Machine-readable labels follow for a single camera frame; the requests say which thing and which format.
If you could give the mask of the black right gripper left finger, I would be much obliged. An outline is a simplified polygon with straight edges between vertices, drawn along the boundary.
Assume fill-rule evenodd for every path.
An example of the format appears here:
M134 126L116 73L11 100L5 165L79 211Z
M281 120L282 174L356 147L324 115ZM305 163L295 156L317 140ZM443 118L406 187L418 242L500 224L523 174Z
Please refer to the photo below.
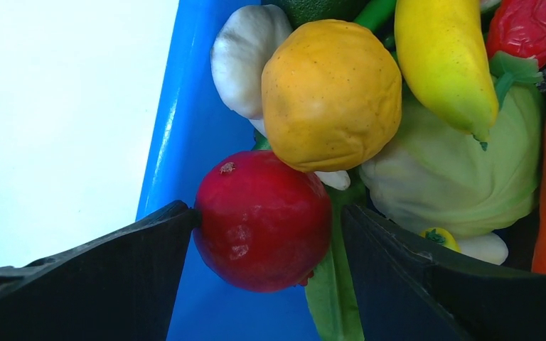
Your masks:
M165 340L199 221L175 201L78 247L0 267L0 340Z

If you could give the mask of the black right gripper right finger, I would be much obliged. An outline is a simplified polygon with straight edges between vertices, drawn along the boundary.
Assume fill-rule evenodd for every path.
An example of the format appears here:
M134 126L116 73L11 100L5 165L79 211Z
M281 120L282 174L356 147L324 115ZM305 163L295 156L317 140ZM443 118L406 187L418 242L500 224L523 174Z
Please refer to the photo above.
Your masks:
M458 254L358 205L341 228L366 340L546 340L546 275Z

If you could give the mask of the red toy apple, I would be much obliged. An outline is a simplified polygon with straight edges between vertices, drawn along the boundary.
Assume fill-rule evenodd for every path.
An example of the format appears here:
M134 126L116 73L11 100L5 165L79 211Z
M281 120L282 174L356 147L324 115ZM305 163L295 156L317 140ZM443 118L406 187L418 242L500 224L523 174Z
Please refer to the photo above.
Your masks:
M234 287L272 293L305 286L331 243L333 208L322 182L271 151L241 151L216 165L195 199L205 264Z

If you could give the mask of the yellow toy banana bunch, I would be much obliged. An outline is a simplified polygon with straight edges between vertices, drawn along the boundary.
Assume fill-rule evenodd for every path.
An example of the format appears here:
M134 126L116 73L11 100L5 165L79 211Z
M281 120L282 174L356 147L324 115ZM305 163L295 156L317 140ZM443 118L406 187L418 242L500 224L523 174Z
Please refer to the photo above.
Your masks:
M432 227L420 232L419 235L426 240L434 242L438 245L446 247L447 249L461 253L461 248L457 240L447 230L441 227Z

